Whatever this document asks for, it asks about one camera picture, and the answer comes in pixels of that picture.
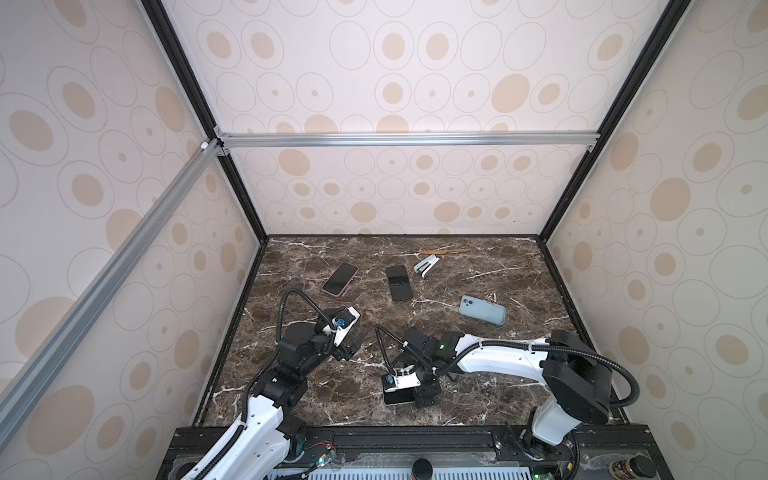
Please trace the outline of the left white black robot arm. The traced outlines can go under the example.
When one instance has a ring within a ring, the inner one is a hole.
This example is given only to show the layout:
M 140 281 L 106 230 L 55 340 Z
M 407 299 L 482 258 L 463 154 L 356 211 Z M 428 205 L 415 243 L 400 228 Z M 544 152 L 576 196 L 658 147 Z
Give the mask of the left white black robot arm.
M 316 314 L 313 322 L 286 326 L 296 296 Z M 351 359 L 357 345 L 344 343 L 360 319 L 352 306 L 322 309 L 305 292 L 286 290 L 278 308 L 275 350 L 267 365 L 246 384 L 240 412 L 187 479 L 262 479 L 285 460 L 302 455 L 305 424 L 291 415 L 308 388 L 309 375 L 327 359 Z

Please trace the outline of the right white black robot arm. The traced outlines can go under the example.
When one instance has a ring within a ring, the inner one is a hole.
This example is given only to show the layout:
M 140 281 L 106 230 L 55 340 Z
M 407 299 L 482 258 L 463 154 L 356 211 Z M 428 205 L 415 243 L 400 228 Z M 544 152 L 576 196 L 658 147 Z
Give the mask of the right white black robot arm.
M 402 338 L 382 325 L 374 331 L 387 369 L 381 384 L 388 405 L 432 406 L 442 392 L 441 379 L 449 375 L 503 374 L 545 386 L 550 395 L 533 409 L 522 434 L 528 446 L 557 446 L 582 424 L 605 425 L 612 410 L 640 396 L 639 382 L 628 369 L 564 330 L 526 341 L 462 332 L 437 339 L 414 327 Z

